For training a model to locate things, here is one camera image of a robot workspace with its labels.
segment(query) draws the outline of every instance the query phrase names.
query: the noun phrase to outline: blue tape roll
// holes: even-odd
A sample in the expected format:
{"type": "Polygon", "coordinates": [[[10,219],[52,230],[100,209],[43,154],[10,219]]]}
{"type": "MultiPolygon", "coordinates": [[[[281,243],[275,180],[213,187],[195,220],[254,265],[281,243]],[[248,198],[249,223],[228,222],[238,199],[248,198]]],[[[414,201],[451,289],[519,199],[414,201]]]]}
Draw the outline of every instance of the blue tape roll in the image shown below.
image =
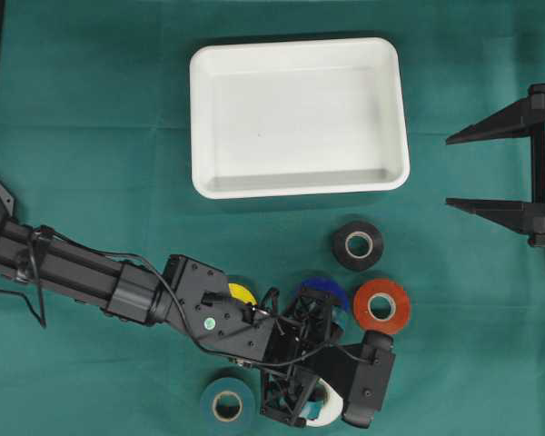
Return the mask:
{"type": "Polygon", "coordinates": [[[348,312],[350,311],[350,304],[349,298],[343,288],[335,280],[326,279],[324,277],[312,277],[311,279],[307,279],[301,283],[301,287],[303,286],[330,293],[339,299],[341,309],[337,307],[333,309],[333,320],[343,331],[345,331],[349,325],[348,312]]]}
{"type": "Polygon", "coordinates": [[[225,377],[210,383],[200,398],[204,422],[210,434],[232,436],[248,431],[253,423],[256,403],[250,388],[238,379],[225,377]],[[240,403],[240,410],[234,415],[222,413],[216,408],[218,399],[232,396],[240,403]]]}
{"type": "Polygon", "coordinates": [[[303,286],[332,293],[339,298],[339,301],[342,304],[342,309],[344,309],[346,312],[350,310],[347,293],[345,293],[343,288],[335,280],[326,279],[324,277],[312,277],[311,279],[303,281],[301,283],[301,287],[303,286]]]}

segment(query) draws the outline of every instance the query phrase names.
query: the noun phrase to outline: black tape roll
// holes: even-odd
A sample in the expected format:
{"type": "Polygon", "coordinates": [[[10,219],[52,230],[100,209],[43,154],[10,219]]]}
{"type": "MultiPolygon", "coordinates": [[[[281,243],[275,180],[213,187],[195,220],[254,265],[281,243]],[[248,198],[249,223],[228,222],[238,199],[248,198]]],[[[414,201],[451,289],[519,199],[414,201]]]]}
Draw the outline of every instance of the black tape roll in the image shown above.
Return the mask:
{"type": "Polygon", "coordinates": [[[347,223],[333,235],[333,254],[341,265],[350,270],[367,270],[380,260],[382,253],[382,234],[364,221],[347,223]],[[363,255],[351,252],[349,242],[354,237],[361,237],[367,242],[369,250],[363,255]]]}

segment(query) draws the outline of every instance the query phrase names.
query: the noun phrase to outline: black cable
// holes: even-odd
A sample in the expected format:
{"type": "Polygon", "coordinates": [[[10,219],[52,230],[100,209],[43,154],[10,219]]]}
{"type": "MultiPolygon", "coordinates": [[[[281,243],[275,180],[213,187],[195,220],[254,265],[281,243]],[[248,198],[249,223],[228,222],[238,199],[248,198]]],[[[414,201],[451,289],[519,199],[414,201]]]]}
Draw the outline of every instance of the black cable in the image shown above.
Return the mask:
{"type": "Polygon", "coordinates": [[[340,352],[342,352],[343,354],[345,354],[350,359],[355,360],[356,362],[368,363],[368,364],[370,363],[370,361],[368,361],[367,359],[363,359],[362,357],[357,357],[355,354],[348,352],[347,349],[343,347],[342,345],[340,345],[339,343],[332,343],[332,346],[335,347],[340,352]]]}
{"type": "Polygon", "coordinates": [[[22,298],[25,303],[26,303],[26,306],[28,307],[28,310],[30,311],[30,313],[36,318],[36,320],[41,324],[42,324],[42,319],[41,319],[41,316],[36,312],[35,308],[33,307],[33,305],[30,303],[30,300],[28,300],[28,297],[26,296],[25,293],[23,292],[17,292],[17,291],[7,291],[6,289],[0,289],[0,294],[3,294],[3,295],[13,295],[14,297],[20,297],[22,298]]]}
{"type": "Polygon", "coordinates": [[[39,312],[36,311],[36,309],[33,307],[33,305],[30,303],[30,300],[23,292],[18,291],[8,291],[6,289],[0,289],[0,294],[2,295],[12,295],[15,297],[22,298],[26,306],[28,307],[28,311],[35,317],[35,319],[38,321],[38,323],[41,325],[43,329],[46,328],[46,313],[45,313],[45,296],[43,293],[43,286],[40,282],[40,274],[38,272],[38,267],[36,265],[36,257],[35,257],[35,247],[34,247],[34,238],[38,235],[37,230],[33,229],[28,234],[28,239],[26,240],[26,247],[28,248],[28,262],[30,263],[30,267],[32,268],[32,282],[36,286],[36,293],[38,294],[38,307],[39,312]]]}
{"type": "Polygon", "coordinates": [[[43,293],[43,285],[40,282],[40,274],[38,272],[38,267],[36,265],[35,258],[35,246],[34,246],[34,237],[38,236],[37,230],[34,229],[28,234],[28,239],[26,240],[26,246],[28,247],[28,258],[30,266],[33,270],[33,283],[36,286],[36,293],[38,295],[38,307],[40,309],[40,323],[43,329],[46,328],[46,313],[45,313],[45,295],[43,293]]]}
{"type": "Polygon", "coordinates": [[[272,313],[273,315],[276,315],[278,314],[278,311],[279,311],[279,305],[278,305],[278,300],[279,300],[279,294],[281,292],[277,289],[277,288],[270,288],[266,294],[264,295],[263,299],[261,300],[261,302],[258,304],[258,308],[259,309],[263,309],[263,310],[266,310],[266,303],[271,300],[271,305],[272,305],[272,308],[270,311],[270,313],[272,313]]]}

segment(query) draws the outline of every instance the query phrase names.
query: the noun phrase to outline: tape roll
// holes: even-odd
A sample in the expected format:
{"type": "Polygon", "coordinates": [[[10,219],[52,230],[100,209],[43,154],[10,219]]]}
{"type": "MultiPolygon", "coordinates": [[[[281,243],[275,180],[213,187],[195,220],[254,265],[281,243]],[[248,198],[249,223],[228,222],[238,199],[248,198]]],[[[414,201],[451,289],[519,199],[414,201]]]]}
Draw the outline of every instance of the tape roll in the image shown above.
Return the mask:
{"type": "Polygon", "coordinates": [[[316,420],[319,418],[319,413],[321,413],[322,406],[323,401],[307,401],[302,407],[302,411],[299,413],[299,416],[305,420],[316,420]]]}
{"type": "Polygon", "coordinates": [[[386,334],[399,332],[410,320],[410,299],[403,288],[389,279],[369,280],[353,297],[353,316],[364,330],[386,334]],[[390,314],[380,319],[372,312],[372,301],[385,298],[390,304],[390,314]]]}
{"type": "Polygon", "coordinates": [[[322,427],[331,424],[339,418],[343,411],[343,398],[327,381],[319,379],[319,384],[325,391],[319,415],[314,420],[307,420],[307,427],[322,427]]]}
{"type": "Polygon", "coordinates": [[[353,271],[367,270],[382,257],[382,234],[364,221],[347,223],[333,235],[333,254],[345,268],[353,271]],[[362,253],[352,251],[350,243],[354,238],[361,238],[366,242],[367,247],[362,253]]]}
{"type": "Polygon", "coordinates": [[[253,392],[232,377],[210,383],[202,393],[200,407],[210,433],[222,436],[248,431],[256,410],[253,392]]]}
{"type": "Polygon", "coordinates": [[[339,298],[342,309],[344,309],[346,312],[350,310],[347,293],[345,293],[343,288],[335,280],[327,279],[325,277],[312,277],[311,279],[301,282],[301,287],[303,286],[335,295],[337,298],[339,298]]]}
{"type": "Polygon", "coordinates": [[[312,277],[311,279],[307,279],[301,282],[301,287],[303,286],[330,293],[339,299],[341,308],[333,307],[332,317],[333,322],[339,325],[345,332],[349,325],[350,317],[348,313],[350,311],[350,304],[349,298],[343,288],[335,280],[327,279],[325,277],[312,277]]]}
{"type": "Polygon", "coordinates": [[[235,299],[256,305],[256,298],[254,298],[254,295],[245,286],[238,283],[228,283],[228,289],[230,289],[230,294],[235,299]]]}

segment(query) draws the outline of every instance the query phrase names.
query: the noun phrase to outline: teal tape roll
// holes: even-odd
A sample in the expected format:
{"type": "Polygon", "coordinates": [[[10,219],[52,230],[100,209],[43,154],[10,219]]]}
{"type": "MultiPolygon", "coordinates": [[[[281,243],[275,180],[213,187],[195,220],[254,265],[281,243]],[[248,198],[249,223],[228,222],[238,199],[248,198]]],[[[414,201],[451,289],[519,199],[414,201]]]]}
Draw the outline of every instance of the teal tape roll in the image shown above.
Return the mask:
{"type": "Polygon", "coordinates": [[[333,307],[332,314],[333,322],[339,325],[345,332],[347,326],[349,325],[349,316],[347,315],[347,312],[343,309],[340,309],[339,307],[333,307]]]}
{"type": "Polygon", "coordinates": [[[319,418],[323,401],[307,401],[299,416],[305,420],[316,420],[319,418]]]}
{"type": "Polygon", "coordinates": [[[225,377],[206,387],[200,407],[210,434],[232,436],[250,428],[256,404],[246,383],[225,377]]]}

